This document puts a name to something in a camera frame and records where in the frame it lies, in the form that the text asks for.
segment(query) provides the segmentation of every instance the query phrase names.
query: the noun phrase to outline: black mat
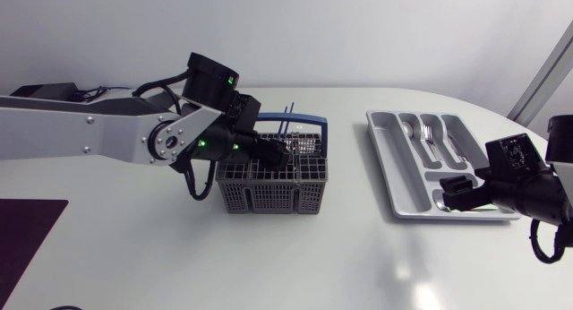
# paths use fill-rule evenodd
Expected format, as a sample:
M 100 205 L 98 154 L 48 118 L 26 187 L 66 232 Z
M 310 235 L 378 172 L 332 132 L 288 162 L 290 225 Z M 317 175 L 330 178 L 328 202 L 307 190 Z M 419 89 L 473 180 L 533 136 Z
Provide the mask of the black mat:
M 67 204 L 0 199 L 0 309 Z

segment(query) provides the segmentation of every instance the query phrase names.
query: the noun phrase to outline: wire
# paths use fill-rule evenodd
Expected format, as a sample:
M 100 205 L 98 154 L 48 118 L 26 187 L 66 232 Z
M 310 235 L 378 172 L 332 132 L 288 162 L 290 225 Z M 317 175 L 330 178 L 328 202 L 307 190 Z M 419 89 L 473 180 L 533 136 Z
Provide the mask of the wire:
M 77 90 L 71 97 L 71 101 L 75 102 L 82 102 L 87 101 L 91 102 L 94 99 L 99 98 L 101 95 L 105 94 L 108 90 L 130 90 L 129 87 L 106 87 L 106 86 L 99 86 L 97 88 L 91 90 Z
M 177 112 L 177 114 L 181 115 L 181 106 L 179 105 L 179 98 L 177 97 L 177 95 L 173 93 L 173 91 L 169 88 L 169 86 L 161 86 L 161 88 L 171 96 L 171 99 L 173 99 L 173 104 L 175 105 L 175 111 Z
M 531 236 L 529 237 L 529 239 L 531 239 L 531 247 L 533 247 L 534 249 L 535 256 L 539 261 L 546 264 L 557 262 L 565 254 L 565 247 L 557 246 L 557 243 L 555 243 L 553 246 L 554 248 L 553 256 L 552 257 L 547 256 L 547 254 L 543 252 L 543 250 L 539 246 L 539 242 L 537 241 L 538 229 L 539 229 L 539 220 L 531 220 Z
M 189 194 L 191 194 L 193 199 L 200 201 L 207 198 L 207 196 L 209 195 L 209 191 L 213 186 L 213 177 L 215 176 L 215 163 L 216 163 L 215 161 L 210 162 L 209 175 L 207 176 L 205 189 L 203 189 L 203 192 L 201 194 L 197 194 L 197 192 L 195 191 L 195 175 L 193 174 L 193 165 L 191 164 L 191 161 L 189 162 L 189 169 L 185 171 L 184 174 L 185 174 L 185 181 L 187 182 L 187 188 L 189 189 Z
M 166 78 L 166 79 L 163 79 L 160 81 L 156 81 L 156 82 L 147 82 L 147 83 L 144 83 L 142 86 L 140 86 L 137 90 L 135 90 L 132 93 L 132 95 L 134 97 L 140 97 L 144 92 L 146 92 L 148 90 L 152 90 L 152 89 L 157 88 L 157 87 L 167 86 L 167 85 L 170 85 L 170 84 L 175 83 L 175 82 L 180 82 L 180 81 L 182 81 L 185 78 L 188 78 L 190 76 L 191 76 L 191 70 L 188 69 L 184 73 L 180 73 L 174 77 L 169 77 L 169 78 Z

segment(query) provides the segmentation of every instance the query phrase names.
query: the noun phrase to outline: black cable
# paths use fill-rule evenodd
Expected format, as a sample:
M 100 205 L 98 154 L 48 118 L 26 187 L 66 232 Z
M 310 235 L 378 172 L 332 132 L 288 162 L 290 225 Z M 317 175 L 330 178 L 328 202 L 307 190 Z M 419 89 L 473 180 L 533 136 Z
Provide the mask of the black cable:
M 77 306 L 57 306 L 50 310 L 81 310 L 81 308 Z
M 531 220 L 531 236 L 529 237 L 529 239 L 531 239 L 531 247 L 533 247 L 534 254 L 537 257 L 537 259 L 546 264 L 555 263 L 558 260 L 560 260 L 561 257 L 565 254 L 565 247 L 557 246 L 557 244 L 555 243 L 553 246 L 554 248 L 553 256 L 552 257 L 547 256 L 547 254 L 543 252 L 543 250 L 539 246 L 539 242 L 537 241 L 537 229 L 539 229 L 539 220 Z
M 161 86 L 161 88 L 171 96 L 171 99 L 173 99 L 173 104 L 175 105 L 175 111 L 177 112 L 177 114 L 181 115 L 181 106 L 179 105 L 179 98 L 177 97 L 177 95 L 173 93 L 173 91 L 169 88 L 169 86 Z
M 203 200 L 209 195 L 209 191 L 213 186 L 213 177 L 215 176 L 215 161 L 211 161 L 209 164 L 209 175 L 207 176 L 207 182 L 205 183 L 205 189 L 201 194 L 197 194 L 195 191 L 195 175 L 193 173 L 193 165 L 189 162 L 189 169 L 184 173 L 185 181 L 187 182 L 187 188 L 189 189 L 189 194 L 195 200 Z
M 170 85 L 172 83 L 175 82 L 180 82 L 182 80 L 184 80 L 185 78 L 188 78 L 191 76 L 191 70 L 187 70 L 184 73 L 180 73 L 177 76 L 174 77 L 169 77 L 160 81 L 156 81 L 156 82 L 147 82 L 144 83 L 142 86 L 140 86 L 137 90 L 135 90 L 132 95 L 134 97 L 140 97 L 144 92 L 148 91 L 148 90 L 152 90 L 154 88 L 157 87 L 162 87 L 162 86 L 167 86 Z

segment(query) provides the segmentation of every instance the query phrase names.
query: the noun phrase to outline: white wall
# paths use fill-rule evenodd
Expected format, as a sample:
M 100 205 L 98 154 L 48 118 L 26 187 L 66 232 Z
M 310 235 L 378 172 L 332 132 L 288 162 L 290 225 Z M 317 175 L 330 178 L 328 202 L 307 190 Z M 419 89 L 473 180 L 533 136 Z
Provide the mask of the white wall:
M 137 86 L 191 51 L 240 86 L 433 91 L 507 114 L 573 0 L 0 0 L 0 92 Z
M 557 115 L 573 114 L 573 72 L 565 78 L 561 86 L 553 93 L 545 106 L 531 121 L 528 128 L 547 139 L 549 119 Z

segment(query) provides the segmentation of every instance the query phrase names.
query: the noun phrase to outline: gray plastic basket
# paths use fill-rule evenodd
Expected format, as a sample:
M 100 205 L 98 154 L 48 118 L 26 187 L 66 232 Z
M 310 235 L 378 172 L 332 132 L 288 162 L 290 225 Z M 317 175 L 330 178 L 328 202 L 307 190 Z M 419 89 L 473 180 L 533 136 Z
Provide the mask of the gray plastic basket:
M 277 135 L 263 133 L 261 138 L 277 139 Z M 288 164 L 280 170 L 266 169 L 257 159 L 245 164 L 218 163 L 216 179 L 229 213 L 319 213 L 328 181 L 321 135 L 288 133 L 280 140 L 291 152 Z

